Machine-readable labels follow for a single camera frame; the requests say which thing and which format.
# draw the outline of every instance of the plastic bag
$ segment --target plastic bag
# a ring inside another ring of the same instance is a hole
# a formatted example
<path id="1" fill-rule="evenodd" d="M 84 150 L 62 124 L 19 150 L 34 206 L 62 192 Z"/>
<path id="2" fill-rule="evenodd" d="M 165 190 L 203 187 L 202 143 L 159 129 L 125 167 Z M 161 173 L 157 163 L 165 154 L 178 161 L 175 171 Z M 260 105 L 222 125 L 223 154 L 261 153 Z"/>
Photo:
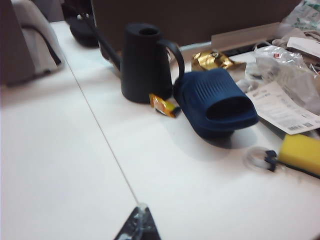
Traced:
<path id="1" fill-rule="evenodd" d="M 284 36 L 293 28 L 320 31 L 320 0 L 302 0 L 282 20 L 277 35 Z"/>
<path id="2" fill-rule="evenodd" d="M 282 47 L 255 49 L 255 58 L 263 81 L 276 81 L 299 106 L 320 114 L 320 76 L 309 68 L 300 53 Z"/>

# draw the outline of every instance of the watering can handle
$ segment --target watering can handle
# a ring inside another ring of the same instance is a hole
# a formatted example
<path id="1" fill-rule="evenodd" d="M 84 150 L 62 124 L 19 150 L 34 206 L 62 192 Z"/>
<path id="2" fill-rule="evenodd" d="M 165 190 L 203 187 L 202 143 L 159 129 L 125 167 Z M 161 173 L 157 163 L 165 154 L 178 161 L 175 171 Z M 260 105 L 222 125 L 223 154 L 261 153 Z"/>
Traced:
<path id="1" fill-rule="evenodd" d="M 179 81 L 185 74 L 185 61 L 181 55 L 179 48 L 177 47 L 177 45 L 175 43 L 173 43 L 172 41 L 169 41 L 167 39 L 164 39 L 164 38 L 160 39 L 157 42 L 157 44 L 168 48 L 175 56 L 175 59 L 178 62 L 178 66 L 179 66 L 179 76 L 175 81 L 176 82 Z"/>

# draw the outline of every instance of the paper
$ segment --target paper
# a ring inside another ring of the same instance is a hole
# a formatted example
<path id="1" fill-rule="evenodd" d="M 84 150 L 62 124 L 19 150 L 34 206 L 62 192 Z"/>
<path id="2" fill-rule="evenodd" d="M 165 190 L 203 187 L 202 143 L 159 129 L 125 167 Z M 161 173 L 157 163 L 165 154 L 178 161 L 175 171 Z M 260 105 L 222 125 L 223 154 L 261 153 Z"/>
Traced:
<path id="1" fill-rule="evenodd" d="M 302 37 L 290 37 L 287 48 L 294 48 L 320 58 L 320 42 Z"/>
<path id="2" fill-rule="evenodd" d="M 320 128 L 320 116 L 298 106 L 273 81 L 247 93 L 258 115 L 289 135 Z"/>

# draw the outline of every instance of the black triangular object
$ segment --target black triangular object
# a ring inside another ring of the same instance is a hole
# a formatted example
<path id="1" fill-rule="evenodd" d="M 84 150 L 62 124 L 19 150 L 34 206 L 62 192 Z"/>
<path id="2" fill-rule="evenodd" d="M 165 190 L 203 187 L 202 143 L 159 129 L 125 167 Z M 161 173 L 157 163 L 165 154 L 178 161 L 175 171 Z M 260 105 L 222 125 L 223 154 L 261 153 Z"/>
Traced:
<path id="1" fill-rule="evenodd" d="M 144 211 L 145 214 L 143 215 L 142 220 L 142 236 L 140 240 L 161 240 L 149 208 L 146 207 Z M 132 237 L 137 231 L 137 216 L 139 216 L 139 207 L 135 207 L 133 209 L 114 240 L 138 240 L 137 237 Z"/>

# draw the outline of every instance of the blue slide sandal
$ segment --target blue slide sandal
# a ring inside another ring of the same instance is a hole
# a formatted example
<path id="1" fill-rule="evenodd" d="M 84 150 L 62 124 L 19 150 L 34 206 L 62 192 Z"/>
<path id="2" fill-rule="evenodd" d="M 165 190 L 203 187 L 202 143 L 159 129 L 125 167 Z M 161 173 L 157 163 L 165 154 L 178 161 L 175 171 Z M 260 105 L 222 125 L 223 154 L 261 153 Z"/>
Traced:
<path id="1" fill-rule="evenodd" d="M 204 139 L 228 137 L 259 120 L 251 100 L 223 68 L 185 73 L 175 82 L 173 96 Z"/>

